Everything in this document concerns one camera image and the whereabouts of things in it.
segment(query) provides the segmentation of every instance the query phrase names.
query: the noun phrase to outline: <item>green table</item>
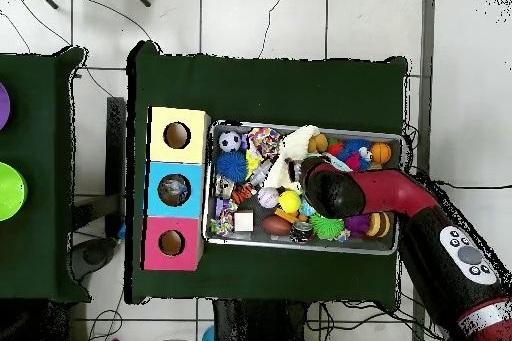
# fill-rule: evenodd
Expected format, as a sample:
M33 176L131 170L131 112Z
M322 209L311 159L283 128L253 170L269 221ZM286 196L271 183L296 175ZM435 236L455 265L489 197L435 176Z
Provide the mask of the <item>green table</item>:
M72 231L70 77L84 50L53 56L0 55L11 118L0 131L0 161L28 185L24 206L0 222L0 297L86 301L68 270Z
M141 232L148 106L204 110L212 120L400 134L406 60L242 60L160 55L139 43L128 58L127 237ZM126 294L144 297L220 297L378 300L392 308L396 253L344 253L206 244L195 272L142 271L140 235L127 247Z

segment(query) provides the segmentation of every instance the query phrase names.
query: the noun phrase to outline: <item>pink ball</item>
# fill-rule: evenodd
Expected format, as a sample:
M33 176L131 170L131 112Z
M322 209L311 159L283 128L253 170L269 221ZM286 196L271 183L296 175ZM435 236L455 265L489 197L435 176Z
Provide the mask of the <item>pink ball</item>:
M266 209L272 209L279 202L279 193L275 188L262 188L258 192L258 201Z

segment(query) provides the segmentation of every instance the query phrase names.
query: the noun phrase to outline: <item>gray bin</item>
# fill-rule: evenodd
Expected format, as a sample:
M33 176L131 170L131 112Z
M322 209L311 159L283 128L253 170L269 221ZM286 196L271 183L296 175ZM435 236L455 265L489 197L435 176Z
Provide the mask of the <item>gray bin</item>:
M239 134L247 134L253 128L269 127L278 131L280 134L289 134L299 127L286 125L271 125L265 123L231 123L229 121L213 122L209 129L209 156L210 162L206 170L206 191L203 213L203 236L215 244L233 244L240 246L260 246L260 247L280 247L295 250L314 250L335 253L360 253L388 255L393 253L397 247L398 225L395 217L390 215L391 229L388 234L382 238L363 240L359 238L349 238L344 242L320 240L316 236L307 243L295 243L289 236L277 237L268 234L261 228L261 221L268 215L274 214L275 209L263 208L257 200L257 196L245 200L240 204L238 210L253 210L254 212L254 231L253 232L232 232L227 236L213 234L210 231L210 220L215 218L215 162L222 153L218 145L219 136L225 131L236 131ZM399 168L402 169L406 161L405 141L400 135L377 134L372 132L343 131L334 129L322 129L320 132L328 138L337 138L348 140L362 138L371 142L384 142L391 147L391 159L383 165L384 169Z

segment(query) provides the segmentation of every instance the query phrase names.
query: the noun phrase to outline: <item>green lid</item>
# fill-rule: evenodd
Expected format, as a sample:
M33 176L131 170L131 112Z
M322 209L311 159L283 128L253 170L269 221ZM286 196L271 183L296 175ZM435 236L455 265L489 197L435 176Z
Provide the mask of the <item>green lid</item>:
M14 168L0 162L0 221L14 216L25 202L27 184Z

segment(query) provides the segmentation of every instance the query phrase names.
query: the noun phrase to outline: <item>can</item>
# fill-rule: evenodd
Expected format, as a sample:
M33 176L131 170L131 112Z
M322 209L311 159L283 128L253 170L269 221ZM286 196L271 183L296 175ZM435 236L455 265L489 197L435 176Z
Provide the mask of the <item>can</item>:
M313 236L313 226L307 222L295 221L290 232L290 239L297 243L305 243Z

